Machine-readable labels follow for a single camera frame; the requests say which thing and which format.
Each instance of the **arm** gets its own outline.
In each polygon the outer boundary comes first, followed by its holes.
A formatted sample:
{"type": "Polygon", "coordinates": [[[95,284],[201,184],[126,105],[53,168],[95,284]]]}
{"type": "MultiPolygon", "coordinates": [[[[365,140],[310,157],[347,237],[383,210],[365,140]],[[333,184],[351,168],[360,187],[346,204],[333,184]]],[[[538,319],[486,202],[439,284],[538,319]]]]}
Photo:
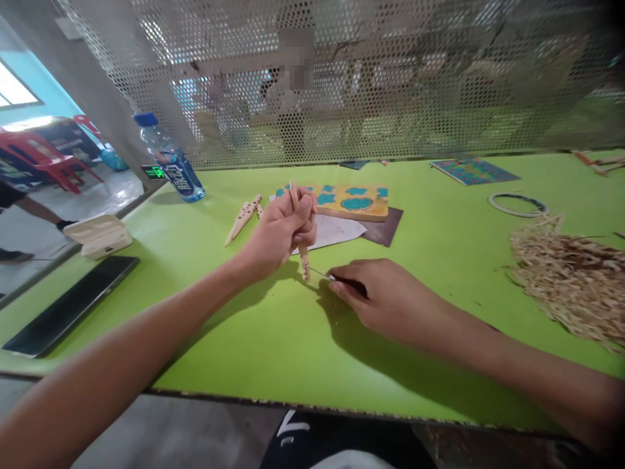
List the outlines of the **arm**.
{"type": "Polygon", "coordinates": [[[276,199],[242,252],[208,277],[148,308],[38,383],[0,426],[0,466],[69,467],[223,305],[271,275],[316,236],[314,196],[276,199]],[[36,442],[37,451],[33,451],[36,442]]]}
{"type": "Polygon", "coordinates": [[[621,380],[498,332],[387,259],[354,261],[330,273],[365,284],[368,299],[341,282],[330,287],[366,327],[521,391],[590,448],[609,449],[625,410],[621,380]]]}

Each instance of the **white box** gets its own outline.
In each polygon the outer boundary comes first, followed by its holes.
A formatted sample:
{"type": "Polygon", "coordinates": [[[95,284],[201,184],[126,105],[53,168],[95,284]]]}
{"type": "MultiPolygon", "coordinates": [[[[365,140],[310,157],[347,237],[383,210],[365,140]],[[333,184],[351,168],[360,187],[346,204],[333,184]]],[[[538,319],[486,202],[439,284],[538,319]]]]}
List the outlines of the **white box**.
{"type": "Polygon", "coordinates": [[[63,234],[83,245],[81,254],[100,259],[132,244],[126,225],[113,215],[96,215],[66,226],[63,234]]]}

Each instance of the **wall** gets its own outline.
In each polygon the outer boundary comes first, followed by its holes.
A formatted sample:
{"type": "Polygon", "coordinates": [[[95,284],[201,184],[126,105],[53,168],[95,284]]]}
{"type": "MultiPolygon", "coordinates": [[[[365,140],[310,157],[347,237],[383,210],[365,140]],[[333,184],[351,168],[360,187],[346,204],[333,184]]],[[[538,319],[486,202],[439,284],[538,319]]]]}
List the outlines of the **wall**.
{"type": "Polygon", "coordinates": [[[58,8],[50,0],[0,0],[2,17],[39,59],[74,102],[89,116],[117,154],[146,188],[150,181],[141,164],[153,159],[139,138],[134,112],[83,40],[68,40],[55,18],[58,8]]]}
{"type": "Polygon", "coordinates": [[[35,55],[17,37],[0,16],[0,57],[43,104],[3,109],[0,107],[0,126],[44,115],[73,117],[83,114],[65,90],[50,75],[35,55]]]}

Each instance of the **blue bottle cap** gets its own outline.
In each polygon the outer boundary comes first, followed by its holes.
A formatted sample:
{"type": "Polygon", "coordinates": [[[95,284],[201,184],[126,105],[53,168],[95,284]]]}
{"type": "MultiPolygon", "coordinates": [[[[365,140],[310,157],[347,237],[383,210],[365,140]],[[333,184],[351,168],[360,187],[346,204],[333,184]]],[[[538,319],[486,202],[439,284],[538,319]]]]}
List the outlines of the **blue bottle cap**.
{"type": "Polygon", "coordinates": [[[151,127],[158,124],[158,119],[153,113],[135,114],[132,118],[141,127],[151,127]]]}

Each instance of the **phone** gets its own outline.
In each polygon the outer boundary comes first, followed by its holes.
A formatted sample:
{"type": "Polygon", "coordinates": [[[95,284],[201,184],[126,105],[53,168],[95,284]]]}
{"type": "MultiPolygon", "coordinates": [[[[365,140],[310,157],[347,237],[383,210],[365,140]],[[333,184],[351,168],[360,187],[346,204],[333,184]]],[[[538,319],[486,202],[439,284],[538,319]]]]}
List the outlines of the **phone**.
{"type": "Polygon", "coordinates": [[[110,256],[82,277],[2,348],[34,358],[49,352],[139,264],[138,257],[110,256]]]}

